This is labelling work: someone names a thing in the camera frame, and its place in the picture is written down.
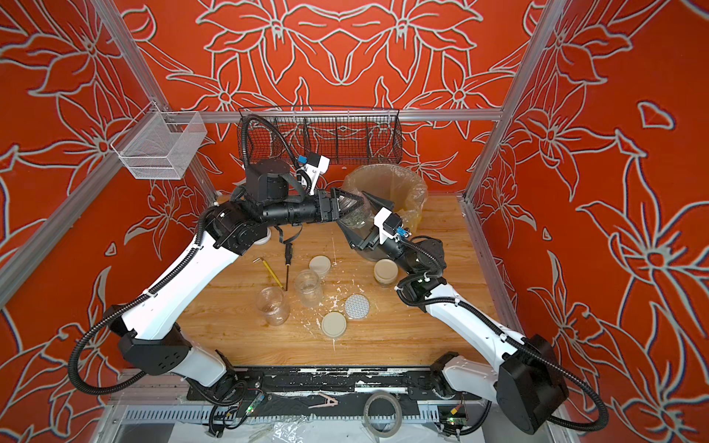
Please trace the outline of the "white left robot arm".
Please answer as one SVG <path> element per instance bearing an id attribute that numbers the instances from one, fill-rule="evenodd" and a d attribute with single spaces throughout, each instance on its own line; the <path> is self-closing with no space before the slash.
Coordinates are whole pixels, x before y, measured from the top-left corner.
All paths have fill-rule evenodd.
<path id="1" fill-rule="evenodd" d="M 112 306 L 103 319 L 77 342 L 68 359 L 68 380 L 80 392 L 103 396 L 123 391 L 141 378 L 173 373 L 184 378 L 205 401 L 218 406 L 236 402 L 240 388 L 228 359 L 190 341 L 177 319 L 214 277 L 243 257 L 253 245 L 268 242 L 271 230 L 284 225 L 337 222 L 363 206 L 362 197 L 316 187 L 329 165 L 314 153 L 303 157 L 288 151 L 290 160 L 266 159 L 253 164 L 249 131 L 266 129 L 288 144 L 277 125 L 258 114 L 241 119 L 240 151 L 247 182 L 229 201 L 199 216 L 195 236 L 179 258 L 135 300 Z M 103 329 L 120 337 L 121 354 L 138 374 L 109 387 L 96 387 L 79 373 L 84 349 Z"/>

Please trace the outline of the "clear jar with tea leaves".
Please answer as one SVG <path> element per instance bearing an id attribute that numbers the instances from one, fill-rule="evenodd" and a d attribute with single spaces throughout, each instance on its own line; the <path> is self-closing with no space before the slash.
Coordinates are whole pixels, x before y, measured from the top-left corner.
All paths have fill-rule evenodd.
<path id="1" fill-rule="evenodd" d="M 311 269 L 305 269 L 297 274 L 295 289 L 301 303 L 307 308 L 316 308 L 323 299 L 321 278 Z"/>

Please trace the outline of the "jar with foil seal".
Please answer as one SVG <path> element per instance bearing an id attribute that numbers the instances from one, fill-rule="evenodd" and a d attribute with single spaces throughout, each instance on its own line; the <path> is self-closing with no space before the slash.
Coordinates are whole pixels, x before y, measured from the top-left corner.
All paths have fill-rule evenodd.
<path id="1" fill-rule="evenodd" d="M 290 305 L 280 287 L 266 287 L 256 298 L 256 309 L 271 326 L 280 326 L 290 316 Z"/>

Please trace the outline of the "beige lidded jar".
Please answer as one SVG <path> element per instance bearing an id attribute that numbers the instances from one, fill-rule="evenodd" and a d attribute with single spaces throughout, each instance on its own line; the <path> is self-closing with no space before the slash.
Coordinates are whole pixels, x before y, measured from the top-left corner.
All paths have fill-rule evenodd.
<path id="1" fill-rule="evenodd" d="M 369 229 L 374 225 L 373 208 L 359 191 L 338 191 L 339 222 L 353 230 Z"/>
<path id="2" fill-rule="evenodd" d="M 373 275 L 380 285 L 391 286 L 398 282 L 399 267 L 394 261 L 384 258 L 376 262 Z"/>

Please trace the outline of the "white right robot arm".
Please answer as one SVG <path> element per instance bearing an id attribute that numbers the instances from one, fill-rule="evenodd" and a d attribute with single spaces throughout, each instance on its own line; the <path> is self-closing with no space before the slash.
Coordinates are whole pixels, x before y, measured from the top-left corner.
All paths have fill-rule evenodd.
<path id="1" fill-rule="evenodd" d="M 441 240 L 414 236 L 394 212 L 393 203 L 370 193 L 332 190 L 340 226 L 350 247 L 375 251 L 393 261 L 405 277 L 395 286 L 399 299 L 448 325 L 472 345 L 491 367 L 477 373 L 461 356 L 442 365 L 443 382 L 455 392 L 467 392 L 497 404 L 522 432 L 533 435 L 546 423 L 578 432 L 598 432 L 609 423 L 609 411 L 598 392 L 562 367 L 543 337 L 526 337 L 489 317 L 465 300 L 443 276 L 446 269 Z M 597 419 L 573 422 L 555 415 L 569 398 L 569 385 L 585 393 L 596 406 Z"/>

